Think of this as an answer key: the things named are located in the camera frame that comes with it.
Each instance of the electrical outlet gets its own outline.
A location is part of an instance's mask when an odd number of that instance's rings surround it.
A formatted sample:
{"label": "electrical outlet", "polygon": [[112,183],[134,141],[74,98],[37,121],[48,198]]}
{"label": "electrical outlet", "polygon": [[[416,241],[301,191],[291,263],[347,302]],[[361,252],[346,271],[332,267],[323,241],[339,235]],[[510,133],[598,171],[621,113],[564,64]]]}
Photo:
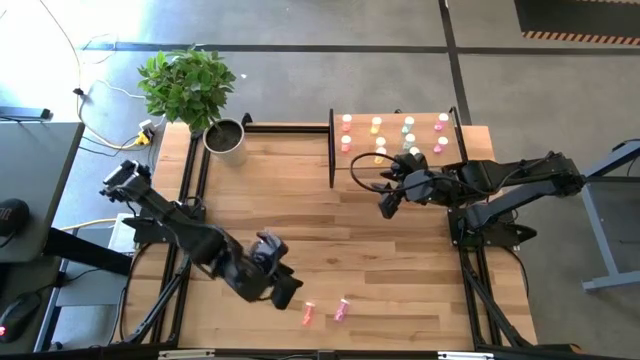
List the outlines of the electrical outlet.
{"label": "electrical outlet", "polygon": [[119,253],[132,253],[136,251],[135,243],[133,242],[136,230],[122,222],[122,220],[132,217],[133,214],[118,214],[116,224],[111,233],[111,240],[109,240],[109,249]]}
{"label": "electrical outlet", "polygon": [[155,125],[153,125],[153,122],[149,119],[141,122],[140,124],[138,124],[138,126],[140,126],[141,131],[145,131],[145,130],[150,130],[151,132],[156,131]]}

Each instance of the metal frame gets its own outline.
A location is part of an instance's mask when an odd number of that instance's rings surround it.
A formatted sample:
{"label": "metal frame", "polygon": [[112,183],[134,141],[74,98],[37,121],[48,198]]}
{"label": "metal frame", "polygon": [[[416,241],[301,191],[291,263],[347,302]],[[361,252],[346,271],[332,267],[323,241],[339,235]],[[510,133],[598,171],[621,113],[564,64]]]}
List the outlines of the metal frame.
{"label": "metal frame", "polygon": [[[329,120],[328,125],[318,124],[318,125],[310,125],[310,126],[300,126],[300,125],[256,125],[253,123],[253,119],[249,113],[245,113],[242,118],[242,125],[244,130],[248,134],[265,134],[265,133],[274,133],[274,134],[328,134],[328,156],[329,163],[334,164],[334,167],[329,166],[329,183],[330,186],[333,187],[333,174],[335,173],[335,152],[333,145],[333,137],[332,129],[333,129],[333,118]],[[182,176],[182,184],[180,185],[180,202],[185,202],[188,197],[189,192],[189,183],[191,180],[191,175],[193,172],[193,165],[195,162],[195,154],[197,149],[197,144],[202,138],[202,134],[192,135],[191,141],[189,143],[189,150],[187,151],[187,159],[185,164],[184,173]],[[208,151],[204,151],[202,155],[202,163],[200,166],[200,173],[198,175],[198,184],[196,188],[196,197],[204,200],[205,195],[205,187],[206,181],[209,173],[209,161],[211,158],[211,153]],[[167,260],[165,262],[164,274],[163,274],[163,284],[160,288],[160,293],[164,289],[166,289],[168,280],[172,277],[174,273],[175,260],[178,254],[178,249],[176,247],[174,252],[171,252],[171,247],[174,245],[170,245],[169,253],[167,253]],[[180,288],[178,290],[178,294],[176,297],[176,306],[174,311],[174,316],[171,323],[171,332],[167,338],[166,344],[171,344],[177,348],[178,341],[180,338],[180,330],[182,327],[182,317],[184,315],[184,307],[187,300],[187,289],[189,286],[189,277],[185,276],[183,280],[180,282]],[[161,330],[162,325],[164,323],[164,315],[165,309],[163,309],[158,316],[158,319],[155,321],[152,329],[152,337],[151,343],[163,344],[160,341],[161,338]]]}
{"label": "metal frame", "polygon": [[49,229],[48,239],[42,253],[60,256],[70,261],[95,266],[125,276],[129,275],[131,268],[130,257],[55,228]]}
{"label": "metal frame", "polygon": [[[182,203],[187,201],[187,197],[189,196],[189,183],[191,182],[191,174],[193,172],[193,164],[196,158],[198,141],[201,137],[202,137],[202,133],[195,133],[191,135],[191,138],[189,140],[189,149],[187,150],[187,159],[184,165],[184,171],[182,173],[182,183],[180,184],[180,193],[178,195],[178,199]],[[162,294],[162,292],[166,289],[167,284],[173,275],[177,255],[178,255],[178,246],[175,244],[170,244],[169,250],[167,251],[164,271],[162,273],[162,282],[160,283],[159,295]],[[153,328],[151,330],[152,343],[160,342],[160,337],[162,335],[162,324],[164,323],[165,312],[166,312],[166,309],[162,309],[160,311],[160,315],[158,316],[158,320],[155,322],[155,324],[153,324]]]}
{"label": "metal frame", "polygon": [[[459,119],[455,108],[451,109],[456,125],[459,125]],[[266,133],[264,126],[252,126],[246,121],[245,130],[248,133]],[[327,134],[331,133],[331,124],[325,126]],[[267,126],[276,133],[295,133],[308,132],[318,133],[315,127],[310,131],[305,127],[296,125],[277,125]],[[462,131],[456,131],[458,144],[461,148],[461,156],[466,157],[466,149],[464,149],[464,139]],[[203,162],[198,177],[197,194],[202,198],[204,196],[205,183],[208,177],[209,169],[209,152],[203,154]],[[189,156],[188,160],[191,164],[185,164],[185,174],[190,173],[193,168],[194,156]],[[183,184],[181,189],[188,190],[190,177],[183,176]],[[81,350],[58,351],[58,352],[40,352],[34,354],[25,354],[13,356],[15,359],[182,359],[182,358],[207,358],[214,356],[222,357],[261,357],[264,360],[277,360],[280,357],[295,355],[296,357],[309,357],[316,360],[340,360],[340,359],[443,359],[443,360],[493,360],[495,359],[520,359],[520,360],[541,360],[541,359],[564,359],[564,360],[605,360],[614,359],[602,356],[583,355],[569,352],[569,346],[532,346],[523,339],[517,330],[509,323],[508,319],[502,313],[499,306],[493,300],[491,294],[491,285],[487,268],[487,261],[482,247],[465,247],[458,246],[460,254],[461,273],[463,276],[463,284],[465,288],[465,296],[467,300],[469,322],[472,332],[472,340],[474,345],[473,352],[450,352],[450,351],[367,351],[367,350],[300,350],[300,349],[198,349],[198,350],[178,350],[178,340],[182,323],[182,315],[186,302],[186,290],[188,276],[183,277],[183,281],[177,285],[172,282],[175,289],[180,287],[177,296],[176,309],[171,325],[171,334],[166,342],[151,341],[150,344],[127,344],[118,343],[108,347],[89,348]],[[478,265],[478,272],[473,269],[469,258],[469,252],[475,252]],[[166,304],[169,296],[164,294],[164,303]],[[478,317],[478,307],[476,304],[476,295],[482,300],[487,308],[487,314],[490,321],[491,344],[487,344],[482,337],[480,321]],[[162,325],[158,319],[156,325]],[[501,332],[504,333],[507,340],[513,347],[501,346]]]}
{"label": "metal frame", "polygon": [[594,182],[640,182],[640,178],[638,177],[620,178],[604,176],[638,156],[640,156],[640,139],[630,140],[617,147],[614,151],[608,154],[605,159],[601,160],[584,173],[584,175],[587,176],[587,185],[582,189],[582,199],[584,201],[584,206],[587,209],[589,221],[591,222],[593,233],[596,236],[596,241],[598,242],[598,247],[602,254],[602,259],[604,260],[607,272],[609,273],[607,276],[594,278],[590,281],[583,281],[582,288],[585,291],[630,284],[640,284],[640,271],[631,271],[626,273],[618,271],[618,266],[613,259],[607,235],[601,223],[601,216],[595,206],[590,184]]}

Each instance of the black desk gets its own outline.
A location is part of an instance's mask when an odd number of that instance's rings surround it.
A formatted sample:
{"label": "black desk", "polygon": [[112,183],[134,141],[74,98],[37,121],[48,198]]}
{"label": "black desk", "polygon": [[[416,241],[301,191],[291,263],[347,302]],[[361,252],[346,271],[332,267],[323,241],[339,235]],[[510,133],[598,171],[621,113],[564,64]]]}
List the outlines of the black desk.
{"label": "black desk", "polygon": [[83,131],[82,123],[0,122],[0,199],[21,199],[31,212],[26,229],[0,249],[0,263],[44,254],[129,274],[129,257],[51,228]]}
{"label": "black desk", "polygon": [[[53,283],[60,257],[128,275],[131,258],[52,229],[84,125],[0,122],[0,201],[19,198],[28,205],[27,227],[0,249],[0,312],[19,294]],[[0,354],[34,350],[51,290],[20,339],[0,345]]]}

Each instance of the black cable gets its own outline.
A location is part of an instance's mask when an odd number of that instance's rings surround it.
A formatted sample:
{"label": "black cable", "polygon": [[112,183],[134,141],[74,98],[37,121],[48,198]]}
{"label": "black cable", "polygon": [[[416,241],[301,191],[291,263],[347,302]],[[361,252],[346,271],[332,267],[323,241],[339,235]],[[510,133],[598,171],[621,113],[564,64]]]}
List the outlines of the black cable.
{"label": "black cable", "polygon": [[629,167],[627,168],[627,176],[629,176],[629,174],[631,174],[631,168],[633,167],[633,164],[636,162],[636,160],[638,160],[637,157],[635,159],[633,159],[633,161],[631,161],[631,164],[629,164]]}
{"label": "black cable", "polygon": [[120,323],[119,323],[120,341],[124,340],[124,330],[123,330],[124,328],[122,324],[124,323],[124,309],[127,307],[127,296],[129,295],[129,285],[131,284],[133,271],[136,268],[136,264],[138,263],[138,260],[142,257],[145,251],[147,251],[150,245],[151,244],[144,244],[142,245],[142,247],[140,247],[138,254],[133,258],[133,261],[131,262],[131,270],[129,271],[129,276],[127,276],[127,282],[124,284],[124,288],[122,289],[123,290],[122,301],[120,302],[118,318],[116,318],[116,322],[120,320]]}
{"label": "black cable", "polygon": [[[94,272],[94,271],[100,271],[100,270],[103,270],[103,269],[98,269],[98,268],[96,268],[96,269],[86,270],[86,271],[84,271],[84,272],[82,272],[82,273],[80,273],[80,274],[78,274],[78,275],[76,275],[76,276],[72,277],[71,279],[63,280],[63,281],[62,281],[62,285],[61,285],[61,287],[62,287],[62,286],[65,286],[65,285],[69,285],[69,284],[70,284],[70,283],[72,283],[73,281],[78,280],[79,278],[81,278],[81,277],[85,276],[85,275],[86,275],[86,274],[88,274],[88,273],[91,273],[91,272]],[[37,289],[35,289],[35,290],[24,292],[24,293],[22,293],[22,294],[18,295],[18,297],[21,297],[21,296],[24,296],[24,295],[27,295],[27,294],[36,294],[36,295],[40,296],[40,292],[41,292],[42,290],[45,290],[45,289],[48,289],[48,288],[55,287],[56,285],[58,285],[58,281],[57,281],[57,280],[56,280],[56,281],[54,281],[54,282],[52,282],[52,283],[50,283],[50,284],[47,284],[47,285],[41,286],[41,287],[39,287],[39,288],[37,288]]]}
{"label": "black cable", "polygon": [[471,185],[469,185],[467,183],[464,183],[464,182],[462,182],[462,181],[460,181],[458,179],[453,179],[453,178],[446,177],[446,176],[433,176],[433,177],[431,177],[431,178],[429,178],[429,179],[427,179],[425,181],[421,181],[421,182],[415,183],[415,184],[413,184],[411,186],[407,186],[407,187],[401,187],[401,188],[396,188],[396,189],[376,189],[376,188],[373,188],[373,187],[371,187],[369,185],[364,184],[362,181],[360,181],[356,177],[355,173],[353,172],[353,165],[355,164],[355,162],[358,161],[359,159],[362,159],[363,157],[367,157],[367,156],[380,156],[380,157],[383,157],[385,159],[388,159],[388,160],[391,160],[391,161],[395,162],[395,159],[392,158],[391,156],[386,155],[386,154],[379,154],[379,153],[375,153],[375,152],[366,152],[366,153],[362,153],[362,154],[354,157],[353,160],[351,160],[351,165],[349,166],[349,172],[351,173],[351,178],[353,179],[353,181],[355,181],[356,184],[358,184],[361,188],[363,188],[365,190],[369,190],[369,191],[372,191],[372,192],[377,192],[379,194],[387,194],[387,193],[395,193],[395,192],[399,192],[399,191],[410,190],[410,189],[416,188],[418,186],[422,186],[424,184],[430,183],[430,182],[432,182],[434,180],[446,180],[446,181],[453,182],[453,183],[459,184],[461,186],[464,186],[464,187],[466,187],[468,189],[471,189],[471,190],[473,190],[473,191],[475,191],[477,193],[480,193],[482,195],[491,195],[491,193],[488,193],[488,192],[482,191],[480,189],[477,189],[477,188],[475,188],[475,187],[473,187],[473,186],[471,186]]}
{"label": "black cable", "polygon": [[131,210],[131,212],[133,213],[133,217],[137,218],[138,217],[138,212],[136,211],[136,209],[134,209],[133,206],[131,206],[130,202],[125,201],[125,203],[127,204],[127,207],[129,208],[129,210]]}
{"label": "black cable", "polygon": [[3,247],[9,245],[9,243],[11,242],[11,240],[13,240],[13,238],[15,237],[16,232],[12,232],[11,234],[9,234],[9,236],[7,237],[7,240],[5,240],[2,244],[0,244],[0,249],[2,249]]}
{"label": "black cable", "polygon": [[[136,139],[136,138],[138,138],[138,135],[133,136],[133,137],[131,137],[131,138],[127,139],[127,141],[123,142],[123,143],[122,143],[122,145],[120,145],[120,149],[118,149],[118,151],[116,151],[116,152],[115,152],[115,154],[107,154],[107,153],[103,153],[103,152],[100,152],[100,151],[96,151],[96,150],[92,150],[92,149],[87,149],[87,148],[82,147],[82,146],[79,146],[79,148],[80,148],[80,149],[82,149],[82,150],[84,150],[84,151],[88,151],[88,152],[90,152],[90,153],[94,153],[94,154],[97,154],[97,155],[104,155],[104,156],[106,156],[106,157],[116,157],[116,156],[117,156],[117,155],[118,155],[122,150],[124,150],[124,149],[123,149],[123,147],[124,147],[124,146],[129,142],[129,141],[131,141],[131,140],[133,140],[133,139]],[[86,137],[83,137],[83,139],[85,139],[85,140],[89,140],[89,141],[91,141],[91,142],[95,143],[95,141],[90,140],[90,139],[88,139],[88,138],[86,138]],[[141,150],[145,150],[145,147],[141,147],[140,149],[134,149],[134,150],[129,150],[129,151],[141,151]]]}
{"label": "black cable", "polygon": [[509,254],[511,254],[511,256],[513,256],[520,264],[520,269],[522,270],[522,277],[524,279],[524,289],[527,292],[527,297],[529,297],[529,277],[527,276],[527,269],[524,267],[524,263],[522,262],[522,259],[520,259],[520,257],[511,248],[507,246],[503,246],[502,248],[505,249]]}
{"label": "black cable", "polygon": [[549,160],[549,158],[550,158],[551,156],[553,156],[553,155],[554,155],[554,152],[553,152],[553,151],[549,151],[549,152],[547,153],[547,155],[545,155],[545,157],[543,157],[542,159],[540,159],[540,160],[538,160],[538,161],[536,161],[536,162],[534,162],[534,163],[531,163],[531,164],[529,164],[529,165],[527,165],[527,166],[518,167],[517,169],[513,170],[513,171],[512,171],[512,172],[510,172],[507,176],[505,176],[505,177],[504,177],[504,179],[502,179],[502,181],[500,181],[500,184],[498,184],[498,187],[497,187],[497,188],[496,188],[496,190],[494,191],[494,194],[495,194],[495,193],[497,193],[498,191],[500,191],[500,189],[502,189],[502,188],[504,187],[504,184],[505,184],[505,183],[506,183],[506,182],[507,182],[507,181],[508,181],[512,176],[514,176],[515,174],[519,173],[520,171],[527,171],[527,170],[533,169],[534,167],[536,167],[536,166],[538,166],[538,165],[542,164],[543,162],[545,162],[545,161]]}
{"label": "black cable", "polygon": [[433,176],[430,179],[427,179],[425,181],[421,181],[421,182],[415,183],[415,184],[413,184],[411,186],[401,187],[401,188],[397,188],[397,189],[376,189],[376,188],[373,188],[371,186],[368,186],[368,185],[364,184],[362,181],[360,181],[356,177],[355,173],[353,172],[353,165],[355,164],[355,162],[357,160],[359,160],[359,159],[361,159],[363,157],[367,157],[367,156],[380,156],[380,157],[383,157],[385,159],[388,159],[388,160],[391,160],[391,161],[395,162],[395,159],[392,158],[391,156],[389,156],[387,154],[379,154],[379,153],[375,153],[375,152],[366,152],[366,153],[362,153],[362,154],[354,157],[353,160],[351,160],[351,164],[349,166],[349,172],[351,174],[351,178],[353,179],[353,181],[355,181],[356,184],[358,184],[361,188],[363,188],[365,190],[372,191],[372,192],[376,192],[376,193],[379,193],[379,194],[395,193],[395,192],[399,192],[399,191],[410,190],[410,189],[416,188],[418,186],[422,186],[424,184],[432,182],[433,180],[446,180],[446,181],[449,181],[449,182],[456,183],[456,184],[459,184],[461,186],[464,186],[464,187],[466,187],[466,188],[468,188],[468,189],[470,189],[470,190],[472,190],[472,191],[474,191],[474,192],[476,192],[478,194],[491,196],[491,195],[494,195],[494,194],[498,193],[498,191],[500,191],[500,189],[502,189],[504,187],[504,184],[512,176],[514,176],[515,174],[517,174],[517,173],[519,173],[521,171],[530,170],[530,169],[542,164],[543,162],[547,161],[553,155],[554,155],[554,153],[552,151],[550,151],[544,158],[542,158],[542,159],[540,159],[540,160],[538,160],[538,161],[536,161],[534,163],[531,163],[531,164],[529,164],[527,166],[519,167],[516,170],[510,172],[509,174],[507,174],[507,176],[505,176],[502,179],[502,181],[500,181],[500,183],[498,184],[497,188],[492,192],[486,192],[486,191],[480,190],[480,189],[478,189],[478,188],[476,188],[474,186],[471,186],[471,185],[469,185],[469,184],[467,184],[465,182],[462,182],[462,181],[460,181],[458,179],[450,178],[450,177],[447,177],[447,176]]}
{"label": "black cable", "polygon": [[122,307],[122,297],[124,296],[124,287],[122,291],[120,291],[120,298],[118,300],[118,306],[116,307],[116,318],[113,320],[113,328],[111,329],[111,336],[109,337],[109,341],[107,341],[107,345],[111,344],[113,341],[113,337],[116,335],[116,329],[118,328],[118,320],[120,319],[120,308]]}

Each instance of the metal stand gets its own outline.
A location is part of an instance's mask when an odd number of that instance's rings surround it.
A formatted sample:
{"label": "metal stand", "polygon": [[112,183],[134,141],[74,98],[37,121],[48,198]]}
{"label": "metal stand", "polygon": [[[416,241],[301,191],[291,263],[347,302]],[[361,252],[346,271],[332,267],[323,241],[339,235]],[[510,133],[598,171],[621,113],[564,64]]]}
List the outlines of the metal stand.
{"label": "metal stand", "polygon": [[131,269],[130,257],[54,228],[49,230],[49,238],[42,253],[125,276],[129,275]]}
{"label": "metal stand", "polygon": [[[587,186],[582,190],[582,199],[584,206],[587,209],[593,232],[602,253],[602,259],[607,267],[608,276],[592,279],[591,281],[585,281],[582,283],[582,288],[585,291],[593,291],[596,289],[603,289],[609,287],[623,286],[629,284],[640,284],[640,271],[631,271],[627,273],[620,273],[618,266],[613,259],[613,254],[609,248],[608,237],[605,232],[603,221],[604,216],[598,210],[596,201],[594,198],[593,185],[597,183],[624,183],[635,182],[640,183],[640,178],[637,177],[610,177],[604,176],[607,173],[619,168],[620,166],[636,159],[640,156],[640,140],[631,140],[622,146],[619,146],[613,152],[611,152],[604,160],[600,161],[591,169],[585,172],[587,176]],[[633,213],[629,213],[631,221],[633,221]]]}

